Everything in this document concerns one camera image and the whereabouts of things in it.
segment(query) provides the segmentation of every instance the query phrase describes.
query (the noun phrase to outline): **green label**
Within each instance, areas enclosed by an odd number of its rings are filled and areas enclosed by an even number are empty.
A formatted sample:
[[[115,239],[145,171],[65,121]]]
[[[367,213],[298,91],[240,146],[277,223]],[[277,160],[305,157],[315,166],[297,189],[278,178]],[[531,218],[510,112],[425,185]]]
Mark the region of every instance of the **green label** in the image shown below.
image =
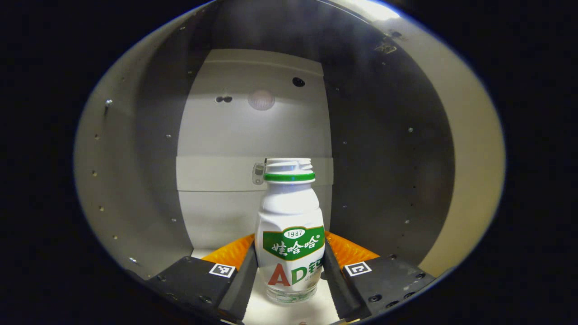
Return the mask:
[[[325,229],[290,227],[283,231],[264,231],[263,249],[285,261],[307,256],[323,246]]]

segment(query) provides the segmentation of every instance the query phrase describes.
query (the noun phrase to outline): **black background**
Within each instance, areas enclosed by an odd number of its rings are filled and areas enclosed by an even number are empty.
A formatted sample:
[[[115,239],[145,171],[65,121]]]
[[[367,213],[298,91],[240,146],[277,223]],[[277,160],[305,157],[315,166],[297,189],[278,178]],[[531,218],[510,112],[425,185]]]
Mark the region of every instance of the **black background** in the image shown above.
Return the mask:
[[[3,10],[6,175],[14,183],[7,183],[3,220],[10,225],[2,237],[5,254],[16,258],[2,263],[9,271],[2,323],[184,323],[96,241],[76,199],[72,148],[84,103],[108,67],[200,3],[21,1]],[[554,2],[391,3],[462,53],[486,83],[503,122],[507,179],[481,244],[387,323],[576,322],[567,297],[575,287],[568,217],[576,174],[569,9]]]

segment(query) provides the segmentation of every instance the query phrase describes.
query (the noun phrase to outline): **white plastic bottle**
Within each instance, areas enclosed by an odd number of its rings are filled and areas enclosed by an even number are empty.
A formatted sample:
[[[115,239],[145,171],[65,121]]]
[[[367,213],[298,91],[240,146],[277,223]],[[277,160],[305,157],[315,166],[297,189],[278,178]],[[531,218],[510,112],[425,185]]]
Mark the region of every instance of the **white plastic bottle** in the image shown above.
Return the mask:
[[[267,296],[303,302],[317,290],[325,251],[325,229],[309,158],[269,158],[268,189],[257,214],[255,250]]]

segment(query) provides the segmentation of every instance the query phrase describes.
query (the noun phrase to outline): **bottle label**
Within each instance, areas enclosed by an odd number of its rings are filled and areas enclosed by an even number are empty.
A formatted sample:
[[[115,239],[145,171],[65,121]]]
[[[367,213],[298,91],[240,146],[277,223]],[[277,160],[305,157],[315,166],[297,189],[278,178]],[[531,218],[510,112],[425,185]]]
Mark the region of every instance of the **bottle label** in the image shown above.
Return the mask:
[[[274,256],[294,261],[305,257],[325,244],[325,229],[289,227],[283,231],[264,231],[263,249]]]

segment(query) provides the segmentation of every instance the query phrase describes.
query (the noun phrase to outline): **red letter a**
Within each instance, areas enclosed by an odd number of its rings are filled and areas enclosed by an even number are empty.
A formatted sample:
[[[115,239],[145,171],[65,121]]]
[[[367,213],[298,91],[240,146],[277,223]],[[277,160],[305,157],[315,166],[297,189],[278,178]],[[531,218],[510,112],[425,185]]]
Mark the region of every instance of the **red letter a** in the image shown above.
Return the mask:
[[[273,271],[271,280],[269,280],[269,283],[267,284],[270,286],[274,286],[277,283],[282,283],[285,287],[288,287],[290,285],[289,281],[287,281],[287,276],[285,275],[285,272],[283,272],[283,267],[279,263],[277,263],[277,267],[275,268],[275,271]]]

